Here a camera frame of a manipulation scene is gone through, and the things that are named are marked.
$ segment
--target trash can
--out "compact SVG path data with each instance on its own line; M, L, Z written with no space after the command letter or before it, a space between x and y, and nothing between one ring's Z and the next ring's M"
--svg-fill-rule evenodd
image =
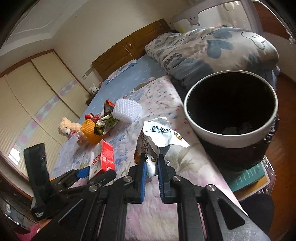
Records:
M185 115L206 152L217 166L236 171L262 160L277 127L277 110L272 86L242 70L203 78L184 100Z

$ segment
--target red and white box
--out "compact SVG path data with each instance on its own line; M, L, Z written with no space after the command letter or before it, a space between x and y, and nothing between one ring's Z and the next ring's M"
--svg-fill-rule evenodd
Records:
M104 140L101 140L99 145L100 154L89 165L89 180L108 170L115 171L113 146Z

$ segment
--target metal screw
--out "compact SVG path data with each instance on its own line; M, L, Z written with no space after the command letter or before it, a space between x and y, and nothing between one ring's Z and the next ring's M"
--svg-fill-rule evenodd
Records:
M97 190L98 190L98 187L96 185L89 186L89 191L90 192L96 192Z
M213 185L213 184L209 184L209 185L207 185L207 190L209 190L209 191L215 191L216 190L216 186Z
M127 183L131 182L133 180L133 178L131 176L125 176L123 177L123 180Z
M175 182L180 182L182 180L182 178L180 176L173 176L172 179Z

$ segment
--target wooden floor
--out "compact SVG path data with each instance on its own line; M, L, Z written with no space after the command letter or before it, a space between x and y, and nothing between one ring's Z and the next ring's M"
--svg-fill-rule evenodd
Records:
M276 173L271 194L275 203L274 221L269 232L272 241L278 240L296 217L296 82L281 73L276 93L280 124L266 152Z

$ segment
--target green book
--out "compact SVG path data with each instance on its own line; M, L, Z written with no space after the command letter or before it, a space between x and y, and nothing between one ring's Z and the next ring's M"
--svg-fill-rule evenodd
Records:
M260 162L256 166L242 172L221 170L221 173L231 191L235 192L262 178L265 175L264 169L263 163Z

